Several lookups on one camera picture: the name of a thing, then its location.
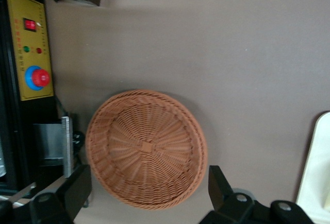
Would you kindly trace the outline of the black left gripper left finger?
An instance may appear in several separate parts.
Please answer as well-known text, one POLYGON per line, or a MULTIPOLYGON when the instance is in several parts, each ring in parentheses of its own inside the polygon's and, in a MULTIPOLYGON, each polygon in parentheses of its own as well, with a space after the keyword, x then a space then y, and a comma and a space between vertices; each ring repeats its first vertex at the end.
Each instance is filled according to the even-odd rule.
POLYGON ((92 191, 91 169, 80 165, 60 185, 45 189, 30 202, 32 223, 73 223, 92 191))

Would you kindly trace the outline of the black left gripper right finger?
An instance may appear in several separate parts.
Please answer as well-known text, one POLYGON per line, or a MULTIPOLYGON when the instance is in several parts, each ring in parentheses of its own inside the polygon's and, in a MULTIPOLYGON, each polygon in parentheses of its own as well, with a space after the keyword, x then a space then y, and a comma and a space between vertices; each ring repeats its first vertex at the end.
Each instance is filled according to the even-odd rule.
POLYGON ((213 205, 203 223, 250 223, 254 200, 241 192, 235 193, 219 166, 211 165, 208 193, 213 205))

